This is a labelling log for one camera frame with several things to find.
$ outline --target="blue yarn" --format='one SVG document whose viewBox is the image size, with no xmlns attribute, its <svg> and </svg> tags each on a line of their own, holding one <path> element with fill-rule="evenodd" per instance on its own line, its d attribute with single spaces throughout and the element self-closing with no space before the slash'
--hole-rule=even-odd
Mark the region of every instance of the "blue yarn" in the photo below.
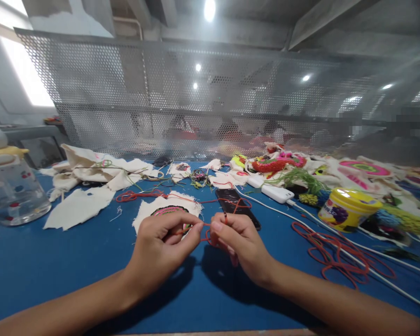
<svg viewBox="0 0 420 336">
<path fill-rule="evenodd" d="M 322 207 L 330 197 L 331 190 L 320 190 L 317 194 L 317 206 Z"/>
<path fill-rule="evenodd" d="M 390 214 L 384 209 L 380 209 L 375 214 L 375 218 L 379 225 L 395 228 L 400 225 L 400 219 L 393 214 Z"/>
</svg>

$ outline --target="yellow lid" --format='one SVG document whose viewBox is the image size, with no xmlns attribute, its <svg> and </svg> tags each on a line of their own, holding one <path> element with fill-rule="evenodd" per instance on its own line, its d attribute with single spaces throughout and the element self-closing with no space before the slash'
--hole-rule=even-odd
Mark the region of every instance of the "yellow lid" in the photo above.
<svg viewBox="0 0 420 336">
<path fill-rule="evenodd" d="M 347 205 L 367 209 L 368 211 L 377 211 L 383 206 L 380 201 L 372 196 L 350 189 L 335 188 L 331 191 L 330 197 L 336 202 L 344 202 Z"/>
<path fill-rule="evenodd" d="M 17 155 L 22 160 L 24 154 L 28 152 L 29 150 L 26 148 L 21 149 L 14 146 L 7 146 L 7 147 L 0 148 L 0 166 L 2 164 L 12 162 L 13 157 L 15 155 Z"/>
</svg>

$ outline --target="hand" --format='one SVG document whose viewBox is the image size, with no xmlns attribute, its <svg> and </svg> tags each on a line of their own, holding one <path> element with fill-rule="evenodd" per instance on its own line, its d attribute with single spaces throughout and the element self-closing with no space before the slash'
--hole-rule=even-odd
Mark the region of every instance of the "hand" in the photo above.
<svg viewBox="0 0 420 336">
<path fill-rule="evenodd" d="M 193 227 L 183 240 L 184 224 Z M 203 221 L 185 212 L 145 218 L 140 225 L 134 252 L 121 277 L 142 300 L 158 289 L 201 241 Z"/>
<path fill-rule="evenodd" d="M 267 287 L 272 278 L 275 261 L 266 250 L 251 219 L 246 215 L 217 213 L 211 219 L 211 242 L 218 244 L 236 267 L 238 260 L 249 278 L 261 287 Z"/>
</svg>

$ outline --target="forearm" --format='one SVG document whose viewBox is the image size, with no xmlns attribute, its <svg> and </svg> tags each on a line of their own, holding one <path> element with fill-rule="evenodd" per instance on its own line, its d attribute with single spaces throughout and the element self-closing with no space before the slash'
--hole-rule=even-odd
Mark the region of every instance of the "forearm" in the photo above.
<svg viewBox="0 0 420 336">
<path fill-rule="evenodd" d="M 75 335 L 115 317 L 138 302 L 115 273 L 61 298 L 0 321 L 0 335 Z"/>
<path fill-rule="evenodd" d="M 420 335 L 420 319 L 359 291 L 279 262 L 265 287 L 348 335 Z"/>
</svg>

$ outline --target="left hand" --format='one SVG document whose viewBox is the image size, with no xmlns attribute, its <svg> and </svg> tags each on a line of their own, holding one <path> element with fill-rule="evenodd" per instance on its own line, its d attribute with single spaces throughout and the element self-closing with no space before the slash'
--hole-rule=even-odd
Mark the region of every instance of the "left hand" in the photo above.
<svg viewBox="0 0 420 336">
<path fill-rule="evenodd" d="M 191 224 L 182 240 L 184 224 Z M 145 218 L 140 225 L 134 252 L 121 277 L 137 300 L 157 290 L 201 241 L 203 221 L 186 212 Z"/>
</svg>

